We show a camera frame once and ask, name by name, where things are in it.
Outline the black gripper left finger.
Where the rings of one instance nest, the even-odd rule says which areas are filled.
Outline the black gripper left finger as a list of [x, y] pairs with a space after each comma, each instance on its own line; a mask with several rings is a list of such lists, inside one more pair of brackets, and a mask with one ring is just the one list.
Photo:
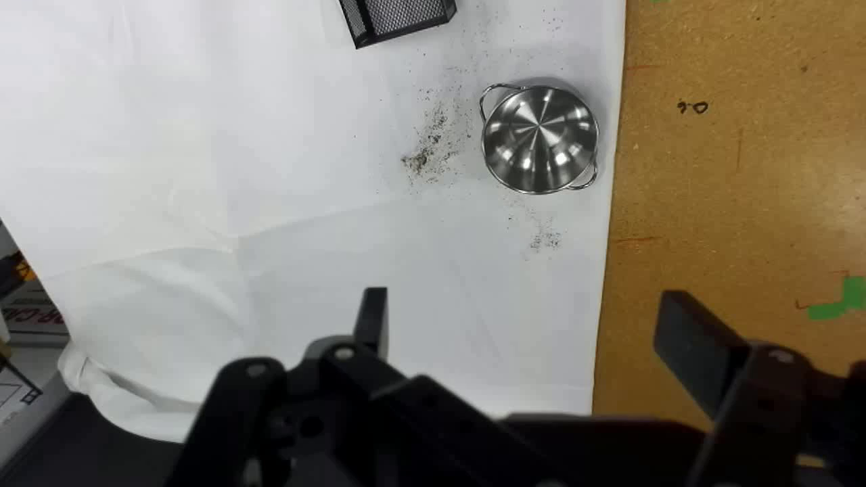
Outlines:
[[388, 353], [388, 290], [384, 286], [368, 286], [361, 299], [361, 311], [354, 318], [354, 341], [365, 348], [376, 351], [378, 356]]

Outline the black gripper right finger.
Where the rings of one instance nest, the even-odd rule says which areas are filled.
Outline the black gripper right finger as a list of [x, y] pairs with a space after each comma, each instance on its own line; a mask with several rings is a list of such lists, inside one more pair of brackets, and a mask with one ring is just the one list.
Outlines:
[[667, 290], [653, 347], [706, 417], [749, 353], [749, 343], [686, 290]]

